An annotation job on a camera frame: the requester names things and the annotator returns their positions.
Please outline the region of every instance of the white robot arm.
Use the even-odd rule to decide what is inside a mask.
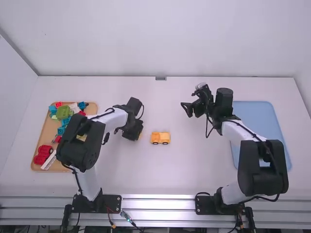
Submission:
[[[76,176],[79,194],[94,201],[101,191],[95,172],[102,140],[108,139],[110,132],[123,130],[122,136],[138,140],[142,131],[142,121],[136,119],[142,103],[131,98],[126,105],[115,105],[103,114],[83,116],[75,114],[57,147],[56,158]],[[79,135],[86,134],[85,141]]]
[[[269,200],[260,195],[277,195],[272,200],[275,201],[279,194],[287,192],[288,176],[282,142],[257,135],[232,114],[233,91],[228,88],[217,89],[214,102],[208,85],[200,83],[192,96],[198,96],[199,99],[193,103],[181,103],[188,117],[192,117],[193,113],[196,117],[206,114],[213,129],[240,146],[238,180],[217,190],[213,196],[216,208],[221,212],[222,209],[252,199]],[[269,162],[270,166],[260,167],[260,159]]]

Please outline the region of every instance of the light blue mat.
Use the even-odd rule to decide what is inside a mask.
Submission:
[[[284,141],[282,131],[277,121],[276,113],[273,105],[266,101],[234,101],[233,114],[241,118],[244,125],[253,130],[255,133],[267,139],[280,140],[285,149],[285,160],[287,171],[291,170],[292,163],[287,152],[286,143]],[[234,167],[238,169],[240,146],[231,144]],[[260,166],[269,166],[263,160],[259,162]]]

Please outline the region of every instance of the yellow toy car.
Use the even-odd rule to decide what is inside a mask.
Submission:
[[[159,143],[162,143],[163,145],[167,145],[171,142],[171,134],[167,132],[163,132],[163,133],[152,132],[150,142],[154,145],[157,145]]]

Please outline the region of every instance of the blue toy block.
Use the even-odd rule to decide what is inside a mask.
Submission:
[[[64,132],[65,132],[65,129],[66,129],[65,126],[59,127],[59,128],[57,129],[57,134],[58,134],[58,135],[63,135]]]
[[[71,117],[68,117],[66,119],[62,119],[61,122],[62,122],[62,126],[66,126],[69,124],[69,121],[70,121]]]
[[[83,109],[86,108],[86,103],[84,103],[84,101],[83,101],[83,102],[80,102],[80,103],[78,103],[78,106],[79,106],[79,108],[80,108],[81,110],[83,110]]]
[[[55,114],[57,112],[57,108],[54,105],[51,105],[49,106],[49,111]]]

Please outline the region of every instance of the black mounting bracket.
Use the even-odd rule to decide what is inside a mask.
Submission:
[[[89,201],[85,196],[74,195],[71,205],[72,213],[102,213],[119,214],[121,211],[122,197],[120,195],[99,194],[94,201]]]
[[[83,195],[74,195],[72,204],[68,204],[64,209],[64,217],[62,221],[63,233],[67,232],[69,217],[71,213],[101,213],[119,214],[121,212],[120,195],[104,195],[103,191],[95,198],[94,201],[89,201]]]
[[[242,213],[244,204],[227,205],[226,208],[217,208],[213,196],[196,196],[195,213],[197,215],[236,215]]]

